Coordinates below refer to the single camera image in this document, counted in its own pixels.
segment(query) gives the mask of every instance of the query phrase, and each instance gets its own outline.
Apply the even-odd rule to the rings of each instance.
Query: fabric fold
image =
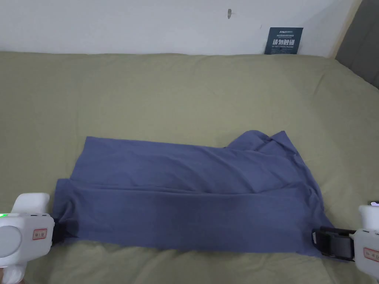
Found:
[[[66,241],[311,256],[312,229],[332,226],[284,131],[225,148],[88,137],[53,217]]]

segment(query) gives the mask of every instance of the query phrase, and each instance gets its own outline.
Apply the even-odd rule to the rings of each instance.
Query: label sticker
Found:
[[[363,254],[365,255],[365,258],[379,262],[379,251],[372,250],[370,248],[364,248]]]
[[[33,232],[33,240],[45,239],[47,235],[47,229],[36,229]]]

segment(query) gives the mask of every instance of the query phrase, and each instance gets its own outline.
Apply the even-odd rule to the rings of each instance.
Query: gray headboard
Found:
[[[379,88],[379,0],[363,0],[336,59]]]

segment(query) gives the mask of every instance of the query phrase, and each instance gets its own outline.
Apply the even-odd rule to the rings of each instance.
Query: bed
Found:
[[[321,187],[327,216],[336,227],[357,229],[358,206],[379,200],[378,108],[376,87],[338,61],[315,56],[1,52],[0,207],[10,211],[24,192],[53,196],[86,136],[224,147],[247,130],[285,130]],[[371,281],[353,263],[297,254],[158,251],[95,242],[53,247],[28,264],[25,279]]]

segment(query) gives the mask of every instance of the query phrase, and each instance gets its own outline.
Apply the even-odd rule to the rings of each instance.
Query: white device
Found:
[[[364,229],[350,236],[354,240],[354,260],[360,271],[379,280],[379,207],[361,205],[359,211]]]
[[[50,251],[54,219],[46,213],[49,199],[46,193],[24,193],[17,198],[11,213],[0,214],[3,284],[22,281],[27,262]]]

